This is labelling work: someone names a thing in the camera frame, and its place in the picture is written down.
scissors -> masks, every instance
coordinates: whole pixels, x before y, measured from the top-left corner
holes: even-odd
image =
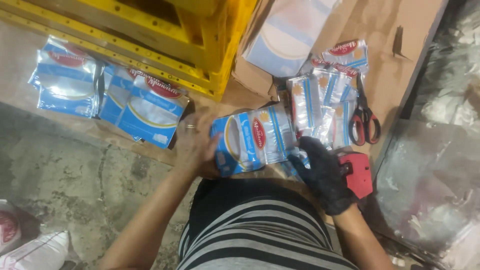
[[[357,107],[348,125],[348,133],[355,145],[362,146],[365,142],[374,145],[378,143],[380,139],[381,126],[380,121],[378,121],[375,114],[373,114],[372,110],[368,107],[367,96],[365,95],[362,75],[360,73],[357,76],[357,90],[359,92]],[[354,129],[357,130],[357,138],[354,136]]]

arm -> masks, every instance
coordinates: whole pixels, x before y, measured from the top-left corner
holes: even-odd
[[[213,158],[218,136],[210,139],[215,117],[201,111],[187,116],[177,128],[174,168],[140,207],[120,236],[107,250],[100,270],[152,267],[168,222],[197,176],[202,162]]]
[[[359,269],[393,270],[392,262],[373,235],[356,204],[333,216],[344,257]]]
[[[290,155],[299,176],[325,210],[333,217],[345,257],[361,270],[393,269],[390,259],[363,219],[353,192],[342,179],[337,157],[331,155],[318,139],[301,137],[299,147],[307,152],[311,169]]]

scissor handle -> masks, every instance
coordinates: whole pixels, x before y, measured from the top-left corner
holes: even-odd
[[[376,144],[380,140],[380,135],[382,134],[382,127],[380,126],[380,121],[378,121],[375,114],[373,114],[370,108],[363,109],[363,119],[364,119],[364,128],[365,128],[365,140],[369,144]]]
[[[364,132],[364,127],[363,127],[363,111],[360,110],[359,108],[355,109],[355,112],[353,112],[352,119],[350,120],[350,123],[348,124],[348,134],[350,135],[350,140],[355,145],[362,146],[365,144],[365,132]],[[353,129],[357,130],[357,138],[353,135]]]

gray and black striped shirt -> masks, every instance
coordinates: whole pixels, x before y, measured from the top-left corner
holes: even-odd
[[[280,200],[237,205],[193,239],[189,227],[180,240],[179,270],[357,269],[333,252],[324,224]]]

black glove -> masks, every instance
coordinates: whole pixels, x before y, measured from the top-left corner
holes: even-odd
[[[288,160],[313,195],[320,199],[325,213],[330,216],[341,214],[356,197],[342,180],[337,157],[328,153],[318,139],[301,137],[299,142],[299,147],[307,152],[311,169],[305,168],[303,162],[293,155],[289,155]]]

